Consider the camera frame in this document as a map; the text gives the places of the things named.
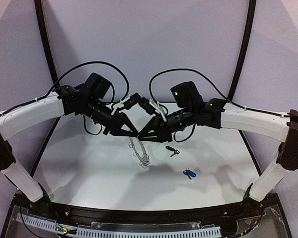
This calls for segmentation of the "metal ring plate with keyrings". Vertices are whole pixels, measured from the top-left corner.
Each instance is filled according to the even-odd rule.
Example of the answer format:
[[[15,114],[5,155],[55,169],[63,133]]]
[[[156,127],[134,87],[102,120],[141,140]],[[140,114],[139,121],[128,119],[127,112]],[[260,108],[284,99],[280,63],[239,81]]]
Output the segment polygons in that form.
[[[150,160],[144,144],[136,137],[129,137],[128,146],[133,149],[133,156],[138,158],[140,167],[146,169],[150,164]]]

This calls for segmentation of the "key with blue tag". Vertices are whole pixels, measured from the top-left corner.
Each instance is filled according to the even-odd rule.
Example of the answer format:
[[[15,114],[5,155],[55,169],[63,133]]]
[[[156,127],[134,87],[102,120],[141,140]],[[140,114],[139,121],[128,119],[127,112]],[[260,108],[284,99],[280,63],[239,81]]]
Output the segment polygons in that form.
[[[184,174],[185,176],[187,176],[188,179],[192,179],[192,178],[195,178],[195,177],[196,177],[196,174],[195,174],[192,170],[190,170],[189,168],[186,168],[186,169],[183,171],[183,174]]]

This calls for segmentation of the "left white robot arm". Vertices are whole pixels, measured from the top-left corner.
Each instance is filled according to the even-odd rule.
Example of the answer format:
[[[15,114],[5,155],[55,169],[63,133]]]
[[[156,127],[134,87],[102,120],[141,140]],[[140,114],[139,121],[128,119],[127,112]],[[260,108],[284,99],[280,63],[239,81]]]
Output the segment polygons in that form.
[[[103,126],[104,134],[138,136],[138,131],[126,114],[110,109],[99,100],[99,91],[87,86],[62,86],[47,97],[36,99],[10,112],[0,112],[0,173],[8,178],[31,202],[43,200],[43,187],[23,166],[21,155],[28,157],[43,140],[36,126],[53,119],[79,114]]]

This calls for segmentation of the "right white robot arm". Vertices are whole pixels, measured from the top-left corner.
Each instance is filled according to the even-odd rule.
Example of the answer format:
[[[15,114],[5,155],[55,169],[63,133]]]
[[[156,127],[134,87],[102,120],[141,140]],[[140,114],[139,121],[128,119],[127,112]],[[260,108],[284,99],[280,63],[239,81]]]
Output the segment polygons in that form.
[[[171,88],[178,110],[166,114],[153,99],[140,99],[140,106],[153,118],[141,130],[142,141],[170,142],[176,132],[194,126],[213,129],[236,129],[248,141],[264,139],[276,149],[264,146],[273,157],[267,167],[252,182],[245,197],[261,202],[289,173],[298,170],[298,111],[272,112],[235,105],[224,99],[204,102],[192,81]]]

